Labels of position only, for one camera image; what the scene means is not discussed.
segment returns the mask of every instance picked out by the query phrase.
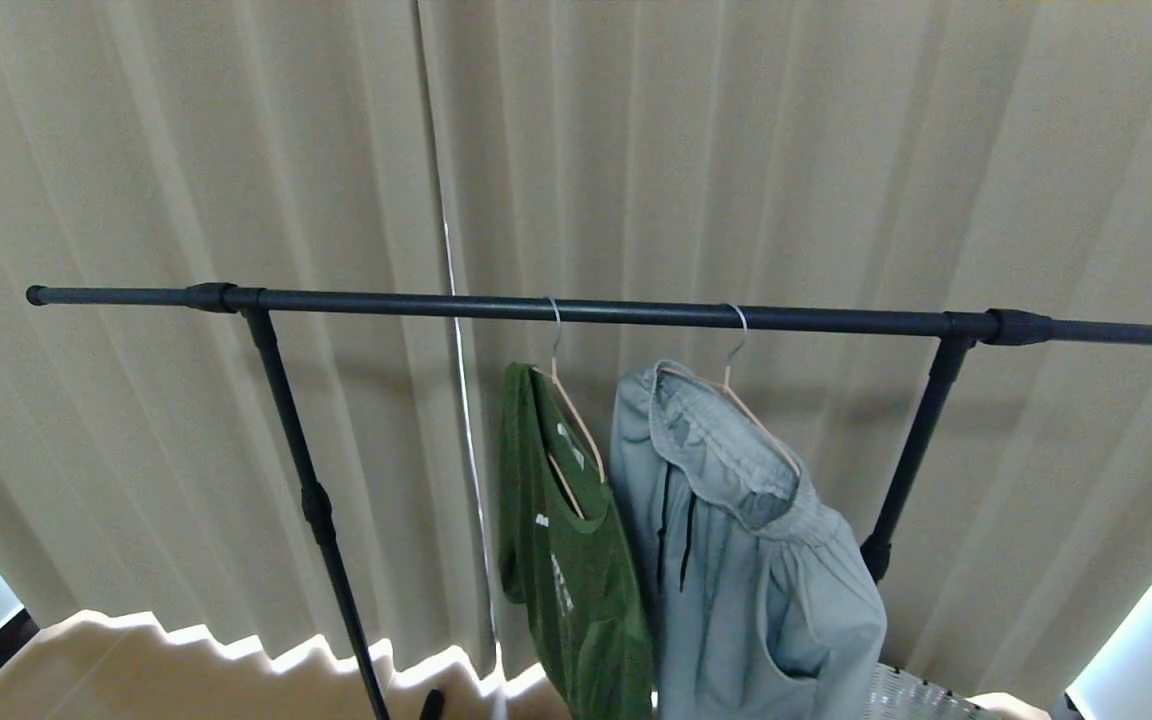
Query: vertical support pole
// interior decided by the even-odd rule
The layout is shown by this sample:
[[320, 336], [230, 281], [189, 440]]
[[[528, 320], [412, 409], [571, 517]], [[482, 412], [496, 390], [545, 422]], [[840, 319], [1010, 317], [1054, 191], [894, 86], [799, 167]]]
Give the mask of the vertical support pole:
[[287, 382], [283, 356], [278, 350], [274, 323], [270, 321], [270, 311], [262, 309], [243, 310], [243, 318], [247, 318], [247, 327], [252, 333], [256, 350], [260, 351], [265, 377], [270, 379], [270, 393], [274, 396], [278, 418], [283, 423], [288, 450], [291, 450], [291, 462], [296, 464], [296, 475], [301, 478], [301, 510], [305, 513], [306, 523], [314, 530], [314, 541], [319, 544], [323, 563], [328, 569], [328, 578], [332, 579], [332, 589], [338, 597], [340, 619], [344, 621], [349, 644], [358, 659], [358, 670], [367, 689], [372, 714], [376, 720], [389, 720], [389, 708], [385, 707], [380, 683], [376, 682], [376, 667], [371, 666], [371, 655], [367, 653], [367, 637], [362, 631], [358, 607], [353, 601], [344, 561], [335, 541], [332, 500], [314, 473], [314, 462], [310, 458], [310, 447], [305, 442], [305, 432], [301, 429], [301, 416], [296, 414], [296, 400], [291, 396], [291, 384]]
[[909, 500], [914, 479], [918, 477], [918, 468], [923, 464], [923, 455], [927, 454], [927, 446], [932, 442], [932, 433], [937, 432], [937, 420], [941, 419], [945, 400], [950, 395], [950, 388], [954, 388], [954, 381], [963, 367], [963, 359], [973, 346], [975, 341], [969, 338], [941, 338], [941, 344], [935, 349], [927, 388], [923, 392], [923, 400], [914, 415], [914, 424], [905, 437], [905, 448], [901, 450], [900, 461], [896, 462], [896, 471], [892, 475], [892, 485], [887, 488], [882, 510], [878, 513], [874, 532], [861, 544], [861, 556], [876, 583], [887, 574], [887, 564], [892, 558], [892, 536], [896, 533], [900, 514], [905, 508], [905, 500]]

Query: floor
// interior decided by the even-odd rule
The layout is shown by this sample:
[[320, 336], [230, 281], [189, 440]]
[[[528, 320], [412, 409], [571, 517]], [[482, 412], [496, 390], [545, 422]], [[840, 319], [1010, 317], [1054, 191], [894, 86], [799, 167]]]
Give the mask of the floor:
[[[524, 676], [484, 684], [454, 653], [444, 654], [402, 674], [381, 657], [378, 675], [394, 719], [419, 717], [430, 688], [447, 696], [445, 720], [488, 719], [497, 706], [506, 706], [511, 719], [569, 717], [543, 675], [541, 682]], [[372, 714], [356, 665], [333, 659], [323, 642], [271, 661], [259, 644], [221, 647], [202, 628], [168, 635], [149, 615], [109, 620], [84, 612], [38, 632], [0, 670], [0, 720], [97, 717]]]

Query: green shirt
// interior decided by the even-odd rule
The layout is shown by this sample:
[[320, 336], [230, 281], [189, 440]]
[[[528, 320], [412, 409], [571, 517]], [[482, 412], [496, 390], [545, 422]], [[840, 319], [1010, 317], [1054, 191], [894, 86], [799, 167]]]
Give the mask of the green shirt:
[[[540, 666], [573, 720], [652, 717], [652, 641], [626, 530], [594, 457], [530, 365], [506, 369], [500, 582], [524, 602]], [[585, 518], [567, 501], [552, 455]]]

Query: beige curtain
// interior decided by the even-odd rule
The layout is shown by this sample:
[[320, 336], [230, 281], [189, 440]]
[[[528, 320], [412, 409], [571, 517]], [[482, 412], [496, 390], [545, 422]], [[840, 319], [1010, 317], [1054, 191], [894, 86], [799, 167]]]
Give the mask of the beige curtain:
[[[247, 327], [30, 283], [448, 291], [402, 3], [0, 3], [0, 569], [350, 655]], [[452, 326], [275, 314], [370, 639], [494, 665]]]
[[[1152, 323], [1152, 6], [0, 3], [3, 576], [44, 623], [348, 655], [242, 321], [23, 301], [207, 279]], [[371, 639], [530, 665], [484, 559], [500, 372], [552, 324], [463, 323], [462, 406], [450, 323], [274, 319]], [[605, 438], [617, 374], [737, 340], [567, 325], [563, 376]], [[933, 346], [737, 357], [861, 537]], [[1150, 579], [1152, 350], [973, 350], [884, 659], [1047, 702]]]
[[[461, 291], [1152, 323], [1152, 6], [429, 1], [420, 26]], [[467, 327], [490, 456], [500, 367], [553, 331]], [[738, 340], [567, 328], [598, 437], [617, 374], [714, 377]], [[736, 361], [861, 538], [933, 348], [755, 333]], [[1152, 350], [975, 350], [895, 547], [884, 659], [1053, 700], [1152, 579]]]

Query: metal hook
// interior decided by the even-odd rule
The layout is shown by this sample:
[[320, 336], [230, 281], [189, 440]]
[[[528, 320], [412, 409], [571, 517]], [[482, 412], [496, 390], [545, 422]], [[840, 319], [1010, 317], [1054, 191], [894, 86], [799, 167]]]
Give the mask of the metal hook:
[[723, 305], [730, 306], [732, 310], [736, 311], [740, 316], [740, 327], [742, 333], [740, 336], [740, 343], [732, 348], [732, 351], [727, 354], [727, 364], [723, 365], [723, 387], [732, 387], [732, 359], [736, 357], [736, 354], [741, 351], [742, 347], [745, 347], [745, 341], [749, 340], [749, 320], [745, 319], [745, 311], [740, 309], [740, 305], [733, 304], [733, 302], [723, 302]]
[[545, 296], [545, 300], [554, 308], [554, 328], [556, 331], [554, 331], [554, 347], [553, 350], [550, 350], [550, 359], [553, 361], [553, 364], [558, 364], [558, 347], [563, 342], [563, 317], [558, 312], [556, 300], [553, 300], [548, 295]]

